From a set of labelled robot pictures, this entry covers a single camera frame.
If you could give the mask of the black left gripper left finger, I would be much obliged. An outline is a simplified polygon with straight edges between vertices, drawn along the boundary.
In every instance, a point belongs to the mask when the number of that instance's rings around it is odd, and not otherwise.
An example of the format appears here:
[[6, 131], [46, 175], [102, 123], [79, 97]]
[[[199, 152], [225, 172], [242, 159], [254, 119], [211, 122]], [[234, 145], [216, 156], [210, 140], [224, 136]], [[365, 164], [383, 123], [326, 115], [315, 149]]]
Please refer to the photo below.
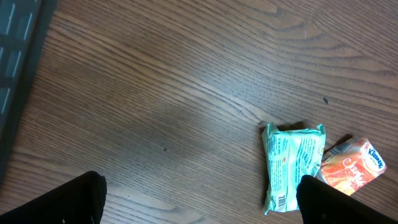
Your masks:
[[105, 177], [95, 171], [89, 171], [2, 214], [1, 224], [99, 224], [103, 216], [106, 194]]

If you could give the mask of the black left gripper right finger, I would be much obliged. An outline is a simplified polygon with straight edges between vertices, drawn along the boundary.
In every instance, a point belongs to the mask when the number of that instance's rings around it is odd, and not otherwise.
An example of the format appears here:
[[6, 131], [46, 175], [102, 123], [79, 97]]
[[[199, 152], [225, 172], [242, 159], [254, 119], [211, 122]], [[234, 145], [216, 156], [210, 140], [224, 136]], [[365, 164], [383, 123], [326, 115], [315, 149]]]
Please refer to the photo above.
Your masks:
[[297, 203], [304, 223], [395, 224], [395, 220], [310, 176], [297, 187]]

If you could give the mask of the orange tissue pack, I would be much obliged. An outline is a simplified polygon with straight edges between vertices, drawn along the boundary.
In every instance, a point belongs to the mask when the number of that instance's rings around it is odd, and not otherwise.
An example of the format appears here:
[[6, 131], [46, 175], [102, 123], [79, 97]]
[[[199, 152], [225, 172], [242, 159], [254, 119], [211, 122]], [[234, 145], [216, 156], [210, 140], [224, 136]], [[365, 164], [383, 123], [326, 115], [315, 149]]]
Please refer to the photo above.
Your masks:
[[324, 153], [316, 178], [352, 195], [386, 170], [387, 166], [368, 138], [351, 138]]

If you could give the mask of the teal snack packet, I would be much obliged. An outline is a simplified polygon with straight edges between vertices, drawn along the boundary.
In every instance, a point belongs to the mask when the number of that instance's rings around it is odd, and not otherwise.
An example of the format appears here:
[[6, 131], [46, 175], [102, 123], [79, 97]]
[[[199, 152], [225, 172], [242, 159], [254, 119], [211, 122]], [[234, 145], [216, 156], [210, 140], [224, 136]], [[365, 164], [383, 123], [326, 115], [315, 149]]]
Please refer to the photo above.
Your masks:
[[281, 131], [269, 123], [262, 133], [269, 184], [264, 213], [298, 210], [297, 187], [305, 175], [318, 173], [326, 144], [322, 124], [316, 129]]

